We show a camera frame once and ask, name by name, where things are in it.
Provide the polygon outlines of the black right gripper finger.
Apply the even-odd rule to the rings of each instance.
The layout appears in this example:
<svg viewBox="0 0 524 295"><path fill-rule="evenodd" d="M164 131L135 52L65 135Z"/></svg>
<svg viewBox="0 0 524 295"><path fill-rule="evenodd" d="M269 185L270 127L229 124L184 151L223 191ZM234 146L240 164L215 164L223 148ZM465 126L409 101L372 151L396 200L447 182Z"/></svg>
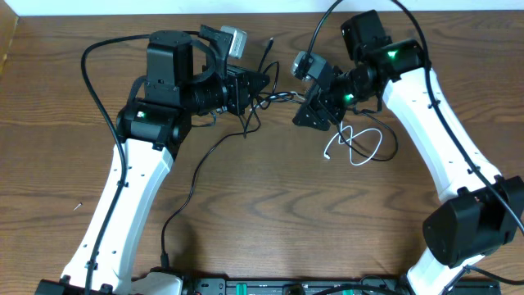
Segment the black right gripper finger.
<svg viewBox="0 0 524 295"><path fill-rule="evenodd" d="M314 113L317 115L326 115L326 108L321 102L323 90L318 84L313 84L305 95L305 102L300 107L302 114Z"/></svg>
<svg viewBox="0 0 524 295"><path fill-rule="evenodd" d="M299 107L292 122L297 126L310 127L321 131L329 131L331 127L328 113L322 108L314 110L311 105Z"/></svg>

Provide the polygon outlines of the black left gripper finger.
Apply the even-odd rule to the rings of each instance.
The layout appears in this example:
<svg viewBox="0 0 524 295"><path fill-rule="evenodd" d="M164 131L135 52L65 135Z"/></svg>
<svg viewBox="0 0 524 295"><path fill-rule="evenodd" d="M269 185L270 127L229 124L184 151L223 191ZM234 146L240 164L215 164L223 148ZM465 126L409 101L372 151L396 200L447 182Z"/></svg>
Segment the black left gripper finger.
<svg viewBox="0 0 524 295"><path fill-rule="evenodd" d="M250 93L260 93L269 85L269 76L260 72L249 70L246 72L247 88Z"/></svg>
<svg viewBox="0 0 524 295"><path fill-rule="evenodd" d="M255 108L255 106L257 105L257 103L260 100L260 96L261 96L260 92L256 92L256 91L249 91L247 93L246 101L245 101L247 112L253 111L253 109Z"/></svg>

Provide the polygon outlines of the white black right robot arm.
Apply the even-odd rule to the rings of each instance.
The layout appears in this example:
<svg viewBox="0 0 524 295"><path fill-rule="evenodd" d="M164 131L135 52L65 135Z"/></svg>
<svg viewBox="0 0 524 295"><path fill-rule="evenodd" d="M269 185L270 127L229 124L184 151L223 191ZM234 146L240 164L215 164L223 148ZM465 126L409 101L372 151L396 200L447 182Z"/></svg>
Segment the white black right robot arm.
<svg viewBox="0 0 524 295"><path fill-rule="evenodd" d="M440 206L423 222L426 248L398 286L406 294L451 292L482 258L522 230L523 182L507 179L479 151L442 93L424 38L394 42L376 11L341 26L347 72L311 50L292 74L311 82L294 123L326 131L341 126L360 102L377 99L408 132L430 171Z"/></svg>

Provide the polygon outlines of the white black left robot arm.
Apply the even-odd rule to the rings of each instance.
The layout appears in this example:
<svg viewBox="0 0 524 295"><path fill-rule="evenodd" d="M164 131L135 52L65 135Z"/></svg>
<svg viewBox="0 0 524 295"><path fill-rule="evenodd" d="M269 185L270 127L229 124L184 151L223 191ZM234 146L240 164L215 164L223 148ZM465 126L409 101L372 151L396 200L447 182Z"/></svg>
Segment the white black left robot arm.
<svg viewBox="0 0 524 295"><path fill-rule="evenodd" d="M147 36L147 73L135 80L108 126L115 148L106 186L78 250L58 281L39 294L180 294L183 281L162 269L133 277L138 244L155 196L192 129L212 111L241 116L269 77L228 63L240 58L246 33L232 26L161 30Z"/></svg>

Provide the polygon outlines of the small metal screw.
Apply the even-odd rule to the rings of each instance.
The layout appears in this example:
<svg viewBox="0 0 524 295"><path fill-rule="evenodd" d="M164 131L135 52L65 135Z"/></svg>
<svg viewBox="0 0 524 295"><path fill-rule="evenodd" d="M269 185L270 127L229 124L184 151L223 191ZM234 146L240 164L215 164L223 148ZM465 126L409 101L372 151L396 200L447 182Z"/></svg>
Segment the small metal screw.
<svg viewBox="0 0 524 295"><path fill-rule="evenodd" d="M83 203L82 203L82 202L80 202L80 203L79 203L79 204L78 204L78 205L77 205L77 206L76 206L76 207L75 207L75 208L73 209L73 211L76 211L76 210L78 210L78 209L79 209L79 208L80 208L80 207L81 207L82 205L83 205Z"/></svg>

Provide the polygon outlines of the brown cardboard side panel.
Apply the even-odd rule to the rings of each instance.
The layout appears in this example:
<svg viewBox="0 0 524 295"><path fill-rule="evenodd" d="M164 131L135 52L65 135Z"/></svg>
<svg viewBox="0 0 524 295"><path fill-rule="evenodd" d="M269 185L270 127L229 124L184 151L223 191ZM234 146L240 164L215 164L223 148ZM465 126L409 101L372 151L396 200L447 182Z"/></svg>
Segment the brown cardboard side panel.
<svg viewBox="0 0 524 295"><path fill-rule="evenodd" d="M19 16L1 0L0 15L0 71L3 72L7 55L14 38Z"/></svg>

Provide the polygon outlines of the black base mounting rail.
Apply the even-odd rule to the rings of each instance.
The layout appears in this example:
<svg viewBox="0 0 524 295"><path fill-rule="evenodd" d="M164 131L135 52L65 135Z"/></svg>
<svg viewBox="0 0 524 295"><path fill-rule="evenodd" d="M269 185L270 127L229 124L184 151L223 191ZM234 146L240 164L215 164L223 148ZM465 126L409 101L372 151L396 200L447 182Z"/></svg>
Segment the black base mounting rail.
<svg viewBox="0 0 524 295"><path fill-rule="evenodd" d="M232 280L200 278L183 285L183 295L285 295L285 294L410 294L396 279L368 276L349 281ZM446 289L450 295L501 295L494 281L461 280Z"/></svg>

